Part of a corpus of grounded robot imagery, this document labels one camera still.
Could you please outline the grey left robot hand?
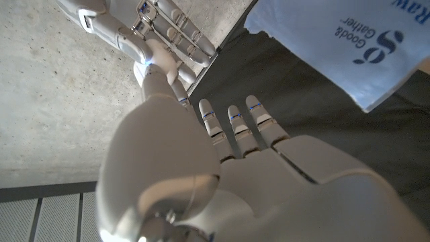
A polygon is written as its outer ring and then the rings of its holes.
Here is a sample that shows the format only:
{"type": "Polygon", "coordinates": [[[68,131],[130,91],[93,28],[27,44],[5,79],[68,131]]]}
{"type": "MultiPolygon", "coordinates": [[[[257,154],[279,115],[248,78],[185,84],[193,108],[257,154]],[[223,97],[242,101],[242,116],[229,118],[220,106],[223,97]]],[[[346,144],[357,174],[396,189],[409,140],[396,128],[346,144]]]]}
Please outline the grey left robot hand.
{"type": "Polygon", "coordinates": [[[235,106],[235,155],[210,105],[136,65],[142,103],[120,123],[96,187],[103,241],[428,241],[373,169],[317,138],[290,137],[246,99],[262,149],[235,106]]]}

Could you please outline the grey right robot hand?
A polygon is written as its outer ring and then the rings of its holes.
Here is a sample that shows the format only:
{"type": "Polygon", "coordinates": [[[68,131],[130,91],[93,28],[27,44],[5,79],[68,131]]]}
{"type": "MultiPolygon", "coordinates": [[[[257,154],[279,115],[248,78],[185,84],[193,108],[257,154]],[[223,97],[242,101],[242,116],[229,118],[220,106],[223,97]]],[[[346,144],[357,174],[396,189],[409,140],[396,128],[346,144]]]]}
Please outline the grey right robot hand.
{"type": "Polygon", "coordinates": [[[158,65],[169,83],[178,77],[188,83],[196,80],[178,52],[203,67],[216,52],[172,0],[58,0],[57,4],[86,32],[128,55],[136,69],[158,65]]]}

